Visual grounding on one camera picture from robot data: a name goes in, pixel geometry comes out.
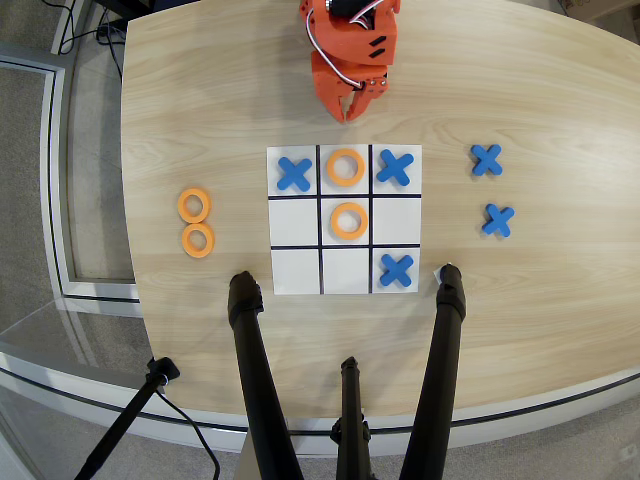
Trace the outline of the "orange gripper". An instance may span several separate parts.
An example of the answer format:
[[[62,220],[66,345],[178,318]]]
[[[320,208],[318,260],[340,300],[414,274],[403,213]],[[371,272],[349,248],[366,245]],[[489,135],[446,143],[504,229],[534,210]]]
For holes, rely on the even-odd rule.
[[[348,62],[319,52],[311,54],[311,68],[316,93],[329,114],[339,123],[353,121],[369,104],[389,88],[387,67]],[[345,101],[353,96],[349,108]]]

